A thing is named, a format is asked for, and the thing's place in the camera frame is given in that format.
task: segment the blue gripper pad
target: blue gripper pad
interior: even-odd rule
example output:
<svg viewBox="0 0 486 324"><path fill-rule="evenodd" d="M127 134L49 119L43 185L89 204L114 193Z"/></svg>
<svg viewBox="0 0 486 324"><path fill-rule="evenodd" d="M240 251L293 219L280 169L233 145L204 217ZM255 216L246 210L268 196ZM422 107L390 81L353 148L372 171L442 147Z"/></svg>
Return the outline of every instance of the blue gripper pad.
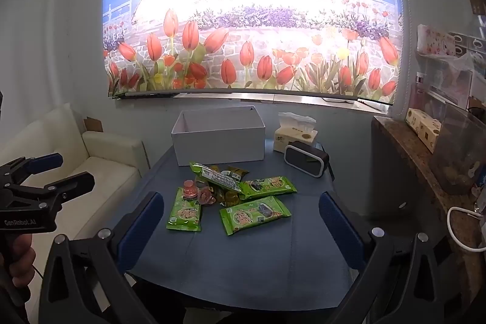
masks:
<svg viewBox="0 0 486 324"><path fill-rule="evenodd" d="M347 265L361 272L366 267L363 241L331 196L326 192L319 199L319 214L326 223L327 229L331 233Z"/></svg>
<svg viewBox="0 0 486 324"><path fill-rule="evenodd" d="M117 267L120 273L125 273L135 266L163 214L164 198L155 193L118 243Z"/></svg>
<svg viewBox="0 0 486 324"><path fill-rule="evenodd" d="M62 165L62 155L59 153L44 155L43 157L34 158L27 164L27 171L33 175L58 168Z"/></svg>

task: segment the poster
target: poster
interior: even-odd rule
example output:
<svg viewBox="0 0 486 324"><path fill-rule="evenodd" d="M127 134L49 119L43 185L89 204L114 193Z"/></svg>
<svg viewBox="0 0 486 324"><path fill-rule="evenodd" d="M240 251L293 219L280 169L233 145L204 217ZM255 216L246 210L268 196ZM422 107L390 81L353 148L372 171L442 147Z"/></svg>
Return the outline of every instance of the poster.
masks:
<svg viewBox="0 0 486 324"><path fill-rule="evenodd" d="M401 0L104 0L109 95L282 90L393 103Z"/></svg>

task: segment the countertop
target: countertop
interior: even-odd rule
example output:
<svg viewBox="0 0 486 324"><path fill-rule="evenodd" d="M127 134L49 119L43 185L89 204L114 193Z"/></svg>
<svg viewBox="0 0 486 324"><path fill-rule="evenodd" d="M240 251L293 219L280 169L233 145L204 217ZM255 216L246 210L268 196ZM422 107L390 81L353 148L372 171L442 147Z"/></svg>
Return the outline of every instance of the countertop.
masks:
<svg viewBox="0 0 486 324"><path fill-rule="evenodd" d="M390 139L399 155L406 160L417 176L424 193L431 198L431 203L437 209L439 219L447 226L447 212L452 206L473 210L474 201L469 195L449 195L439 185L429 168L431 152L425 147L412 129L404 122L381 116L375 116L372 121L386 137ZM481 240L478 220L454 211L451 213L451 225L457 238L467 246L477 247ZM455 253L459 269L459 281L463 293L463 301L471 303L485 279L483 254L469 253L461 249L448 234L448 241Z"/></svg>

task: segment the white cable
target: white cable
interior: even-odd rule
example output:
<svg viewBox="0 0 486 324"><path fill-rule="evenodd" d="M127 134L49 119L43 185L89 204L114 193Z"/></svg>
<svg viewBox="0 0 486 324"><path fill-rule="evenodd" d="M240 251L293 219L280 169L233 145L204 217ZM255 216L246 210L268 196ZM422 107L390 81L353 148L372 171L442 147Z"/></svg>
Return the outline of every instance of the white cable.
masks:
<svg viewBox="0 0 486 324"><path fill-rule="evenodd" d="M473 216L474 218L480 220L483 218L483 215L479 214L479 213L476 213L476 212L473 212L471 210L467 210L467 209L463 209L462 207L457 207L457 206L453 206L449 209L449 211L447 212L447 228L449 230L449 233L450 233L450 236L454 239L454 242L456 242L459 246L461 246L464 250L467 250L467 251L470 251L472 253L482 253L483 251L486 251L486 247L483 247L483 248L480 248L480 249L475 249L475 248L472 248L472 247L469 247L469 246L466 246L465 244L461 243L459 241L458 238L455 237L454 233L453 233L453 230L452 228L450 227L450 214L453 210L457 210L459 212L464 212L464 213L467 213L471 216Z"/></svg>

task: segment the sofa armrest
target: sofa armrest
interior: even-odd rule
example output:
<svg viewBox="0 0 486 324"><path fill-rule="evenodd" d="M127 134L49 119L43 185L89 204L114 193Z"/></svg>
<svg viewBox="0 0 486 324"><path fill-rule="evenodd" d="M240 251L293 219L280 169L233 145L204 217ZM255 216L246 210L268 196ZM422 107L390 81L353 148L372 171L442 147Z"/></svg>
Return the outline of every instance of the sofa armrest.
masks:
<svg viewBox="0 0 486 324"><path fill-rule="evenodd" d="M141 176L150 168L145 148L139 139L106 132L87 131L83 133L83 140L90 157L133 166L139 170Z"/></svg>

